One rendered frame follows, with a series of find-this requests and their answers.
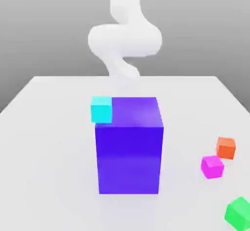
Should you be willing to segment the small cyan cube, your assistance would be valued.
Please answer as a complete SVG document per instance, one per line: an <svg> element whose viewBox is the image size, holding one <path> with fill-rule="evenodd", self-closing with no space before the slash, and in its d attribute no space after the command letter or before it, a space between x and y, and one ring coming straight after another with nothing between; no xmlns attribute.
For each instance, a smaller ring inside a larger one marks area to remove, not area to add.
<svg viewBox="0 0 250 231"><path fill-rule="evenodd" d="M91 108L91 121L93 123L111 123L112 97L93 96L90 108Z"/></svg>

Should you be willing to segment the small magenta cube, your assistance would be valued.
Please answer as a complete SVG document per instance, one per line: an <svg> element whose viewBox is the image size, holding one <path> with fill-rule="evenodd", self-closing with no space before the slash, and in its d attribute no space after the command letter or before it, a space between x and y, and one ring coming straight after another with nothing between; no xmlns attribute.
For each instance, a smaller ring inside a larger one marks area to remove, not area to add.
<svg viewBox="0 0 250 231"><path fill-rule="evenodd" d="M223 176L224 164L217 155L204 156L201 162L201 170L207 179L220 178Z"/></svg>

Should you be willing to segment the small orange cube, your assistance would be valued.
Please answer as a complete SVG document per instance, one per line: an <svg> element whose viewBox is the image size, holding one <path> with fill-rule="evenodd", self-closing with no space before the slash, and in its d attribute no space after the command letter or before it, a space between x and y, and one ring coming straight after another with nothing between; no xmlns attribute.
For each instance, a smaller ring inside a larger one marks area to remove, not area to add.
<svg viewBox="0 0 250 231"><path fill-rule="evenodd" d="M235 150L236 144L233 138L218 137L216 153L220 158L233 160Z"/></svg>

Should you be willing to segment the small green cube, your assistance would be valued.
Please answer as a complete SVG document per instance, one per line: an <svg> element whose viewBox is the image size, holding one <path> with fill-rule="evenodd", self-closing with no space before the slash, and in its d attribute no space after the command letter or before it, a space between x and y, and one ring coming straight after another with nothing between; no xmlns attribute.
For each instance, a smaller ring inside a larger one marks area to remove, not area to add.
<svg viewBox="0 0 250 231"><path fill-rule="evenodd" d="M250 203L239 197L227 205L225 220L237 231L247 231L250 229Z"/></svg>

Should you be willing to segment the large purple box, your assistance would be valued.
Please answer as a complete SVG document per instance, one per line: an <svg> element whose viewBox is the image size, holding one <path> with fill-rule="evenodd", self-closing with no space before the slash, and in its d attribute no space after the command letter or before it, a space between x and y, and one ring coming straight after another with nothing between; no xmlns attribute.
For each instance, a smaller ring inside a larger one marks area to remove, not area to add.
<svg viewBox="0 0 250 231"><path fill-rule="evenodd" d="M164 125L155 97L114 97L111 123L95 125L100 194L159 192Z"/></svg>

